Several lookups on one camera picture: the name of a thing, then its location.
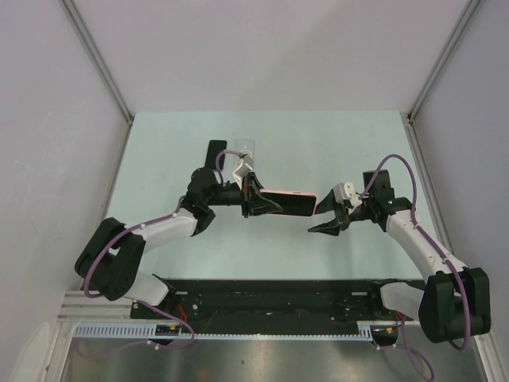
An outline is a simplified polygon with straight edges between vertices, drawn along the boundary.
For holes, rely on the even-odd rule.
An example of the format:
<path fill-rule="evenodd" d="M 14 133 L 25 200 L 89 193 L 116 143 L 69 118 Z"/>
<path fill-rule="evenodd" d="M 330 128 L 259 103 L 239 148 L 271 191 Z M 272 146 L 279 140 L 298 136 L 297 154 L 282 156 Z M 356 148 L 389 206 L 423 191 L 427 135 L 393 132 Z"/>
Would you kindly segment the pink cased phone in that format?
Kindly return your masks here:
<path fill-rule="evenodd" d="M 314 193 L 263 189 L 262 195 L 280 206 L 275 215 L 310 217 L 315 213 L 317 196 Z"/>

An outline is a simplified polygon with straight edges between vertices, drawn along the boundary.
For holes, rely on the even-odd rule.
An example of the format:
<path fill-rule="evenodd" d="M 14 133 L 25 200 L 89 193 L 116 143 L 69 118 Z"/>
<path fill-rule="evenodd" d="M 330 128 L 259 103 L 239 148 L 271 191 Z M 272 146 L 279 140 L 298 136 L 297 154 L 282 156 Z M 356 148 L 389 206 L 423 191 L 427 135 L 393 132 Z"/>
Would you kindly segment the clear phone case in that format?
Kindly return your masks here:
<path fill-rule="evenodd" d="M 255 140 L 251 138 L 238 138 L 235 140 L 234 150 L 255 159 Z"/>

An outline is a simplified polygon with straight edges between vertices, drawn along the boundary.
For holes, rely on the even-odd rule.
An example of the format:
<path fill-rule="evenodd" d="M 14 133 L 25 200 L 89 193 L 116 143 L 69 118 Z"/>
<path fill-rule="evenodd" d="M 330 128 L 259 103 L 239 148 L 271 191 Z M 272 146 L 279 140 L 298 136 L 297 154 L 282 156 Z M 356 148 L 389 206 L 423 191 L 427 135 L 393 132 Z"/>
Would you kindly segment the black phone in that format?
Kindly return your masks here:
<path fill-rule="evenodd" d="M 220 170 L 223 169 L 224 166 L 224 157 L 222 157 L 219 160 L 219 166 L 216 166 L 216 159 L 218 158 L 218 155 L 223 151 L 227 149 L 227 140 L 219 140 L 219 139 L 213 139 L 208 142 L 208 148 L 207 153 L 205 156 L 204 161 L 204 167 L 211 169 L 211 170 L 217 170 L 219 167 Z"/>

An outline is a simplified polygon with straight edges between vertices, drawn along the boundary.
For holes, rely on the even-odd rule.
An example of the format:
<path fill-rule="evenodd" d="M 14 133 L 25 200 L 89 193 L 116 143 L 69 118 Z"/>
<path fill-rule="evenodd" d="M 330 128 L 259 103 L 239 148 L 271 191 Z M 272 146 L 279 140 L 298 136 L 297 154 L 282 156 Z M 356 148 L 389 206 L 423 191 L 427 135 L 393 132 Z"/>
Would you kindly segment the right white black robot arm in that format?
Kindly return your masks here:
<path fill-rule="evenodd" d="M 387 170 L 363 173 L 367 195 L 351 182 L 340 183 L 318 203 L 315 212 L 334 218 L 310 230 L 338 236 L 357 221 L 377 224 L 410 257 L 425 283 L 419 289 L 403 281 L 382 285 L 367 299 L 367 311 L 385 319 L 394 311 L 419 322 L 433 343 L 489 333 L 490 286 L 486 272 L 470 268 L 437 242 L 419 221 L 412 202 L 396 197 Z"/>

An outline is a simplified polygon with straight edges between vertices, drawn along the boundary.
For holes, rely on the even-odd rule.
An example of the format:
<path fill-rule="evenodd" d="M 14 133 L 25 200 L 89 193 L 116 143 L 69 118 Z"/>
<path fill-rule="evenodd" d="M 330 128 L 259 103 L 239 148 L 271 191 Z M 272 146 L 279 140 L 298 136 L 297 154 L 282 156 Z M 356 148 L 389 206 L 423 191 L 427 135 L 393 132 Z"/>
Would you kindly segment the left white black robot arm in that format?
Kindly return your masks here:
<path fill-rule="evenodd" d="M 221 184 L 213 170 L 202 167 L 193 172 L 174 212 L 132 226 L 113 217 L 103 220 L 75 264 L 85 295 L 111 302 L 120 298 L 144 302 L 157 317 L 167 318 L 176 308 L 176 299 L 166 281 L 140 271 L 142 257 L 205 231 L 216 217 L 213 207 L 236 205 L 245 217 L 282 210 L 279 203 L 262 195 L 254 173 L 246 174 L 239 184 Z"/>

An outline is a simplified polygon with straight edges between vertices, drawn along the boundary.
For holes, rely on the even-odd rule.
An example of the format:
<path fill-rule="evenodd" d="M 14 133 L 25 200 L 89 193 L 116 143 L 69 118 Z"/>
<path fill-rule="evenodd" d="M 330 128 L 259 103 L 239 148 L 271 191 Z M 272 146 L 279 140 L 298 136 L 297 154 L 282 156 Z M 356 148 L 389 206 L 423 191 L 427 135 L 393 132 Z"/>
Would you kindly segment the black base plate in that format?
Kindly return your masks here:
<path fill-rule="evenodd" d="M 419 291 L 423 281 L 409 279 L 221 280 L 169 279 L 169 293 L 157 305 L 182 312 L 189 321 L 207 314 L 358 314 L 379 320 L 394 315 L 383 307 L 381 287 L 405 283 Z"/>

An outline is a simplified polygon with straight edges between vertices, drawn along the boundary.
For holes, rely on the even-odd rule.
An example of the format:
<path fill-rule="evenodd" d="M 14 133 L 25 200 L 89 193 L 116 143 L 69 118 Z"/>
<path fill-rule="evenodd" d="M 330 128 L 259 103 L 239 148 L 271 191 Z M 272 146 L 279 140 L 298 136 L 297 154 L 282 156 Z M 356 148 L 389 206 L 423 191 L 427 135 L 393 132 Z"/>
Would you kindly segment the right aluminium corner post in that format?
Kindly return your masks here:
<path fill-rule="evenodd" d="M 419 111 L 422 109 L 423 104 L 433 91 L 434 86 L 460 43 L 461 38 L 464 36 L 464 33 L 472 22 L 472 19 L 476 16 L 476 13 L 483 4 L 484 1 L 481 0 L 469 0 L 466 2 L 464 9 L 460 13 L 459 19 L 455 23 L 452 32 L 449 34 L 429 75 L 426 77 L 425 83 L 418 93 L 416 100 L 412 103 L 411 108 L 406 113 L 406 118 L 410 122 L 415 120 Z"/>

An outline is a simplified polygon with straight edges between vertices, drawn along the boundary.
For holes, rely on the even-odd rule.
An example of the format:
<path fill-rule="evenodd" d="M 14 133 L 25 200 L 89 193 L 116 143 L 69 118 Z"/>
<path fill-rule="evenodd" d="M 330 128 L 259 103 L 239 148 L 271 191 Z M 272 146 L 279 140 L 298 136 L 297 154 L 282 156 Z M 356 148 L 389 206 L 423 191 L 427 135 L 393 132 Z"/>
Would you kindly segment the aluminium corner post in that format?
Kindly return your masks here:
<path fill-rule="evenodd" d="M 416 100 L 412 103 L 411 108 L 406 113 L 406 118 L 410 122 L 415 120 L 419 111 L 422 109 L 423 104 L 433 91 L 434 86 L 460 43 L 461 38 L 464 36 L 464 33 L 472 22 L 472 19 L 476 16 L 476 13 L 483 4 L 484 1 L 481 0 L 469 0 L 466 2 L 464 9 L 460 13 L 459 19 L 455 23 L 452 32 L 449 34 L 429 75 L 426 77 L 425 83 L 418 93 Z"/>
<path fill-rule="evenodd" d="M 115 106 L 127 123 L 127 126 L 131 127 L 134 121 L 134 115 L 127 106 L 120 88 L 117 85 L 111 70 L 108 68 L 107 62 L 103 58 L 103 54 L 100 52 L 99 46 L 96 44 L 95 38 L 92 36 L 90 29 L 87 27 L 87 23 L 76 3 L 72 0 L 59 0 L 58 2 L 71 27 L 74 29 L 76 36 L 79 38 L 80 43 L 84 47 L 84 51 L 95 68 L 103 86 L 106 88 L 107 93 L 112 98 Z"/>

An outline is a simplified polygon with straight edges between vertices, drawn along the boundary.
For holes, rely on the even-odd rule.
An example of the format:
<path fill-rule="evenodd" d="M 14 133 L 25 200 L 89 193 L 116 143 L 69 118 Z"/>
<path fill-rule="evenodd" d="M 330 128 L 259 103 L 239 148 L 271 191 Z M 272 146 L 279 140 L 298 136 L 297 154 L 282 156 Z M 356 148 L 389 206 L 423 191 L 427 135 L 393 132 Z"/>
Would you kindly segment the aluminium frame rail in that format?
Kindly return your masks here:
<path fill-rule="evenodd" d="M 354 325 L 389 326 L 398 328 L 398 315 L 391 311 L 393 318 L 381 320 L 374 317 L 362 317 L 350 313 L 346 315 L 329 314 L 247 314 L 239 312 L 219 312 L 207 314 L 204 319 L 189 321 L 180 312 L 166 313 L 158 308 L 152 310 L 139 302 L 121 298 L 109 302 L 105 298 L 89 299 L 79 292 L 69 292 L 64 298 L 59 317 L 65 321 L 77 322 L 121 322 L 121 323 L 167 323 L 183 329 L 189 325 L 192 330 L 203 332 L 225 331 L 268 334 L 333 334 L 345 333 Z"/>

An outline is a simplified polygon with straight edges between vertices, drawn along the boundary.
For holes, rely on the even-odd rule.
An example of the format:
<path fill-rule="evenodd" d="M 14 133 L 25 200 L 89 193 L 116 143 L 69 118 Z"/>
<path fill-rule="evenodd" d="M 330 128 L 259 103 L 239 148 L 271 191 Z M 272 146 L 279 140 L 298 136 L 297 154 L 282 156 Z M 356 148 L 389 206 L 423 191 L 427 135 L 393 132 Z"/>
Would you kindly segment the left aluminium corner post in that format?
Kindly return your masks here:
<path fill-rule="evenodd" d="M 76 36 L 79 38 L 80 43 L 84 47 L 84 51 L 95 68 L 103 86 L 106 88 L 107 93 L 112 98 L 115 106 L 127 123 L 127 126 L 131 127 L 134 121 L 134 115 L 127 106 L 120 88 L 117 85 L 111 70 L 108 68 L 107 62 L 103 58 L 103 54 L 100 52 L 99 46 L 96 44 L 95 38 L 92 36 L 90 29 L 87 27 L 87 23 L 76 3 L 72 0 L 59 0 L 58 2 L 71 27 L 74 29 Z"/>

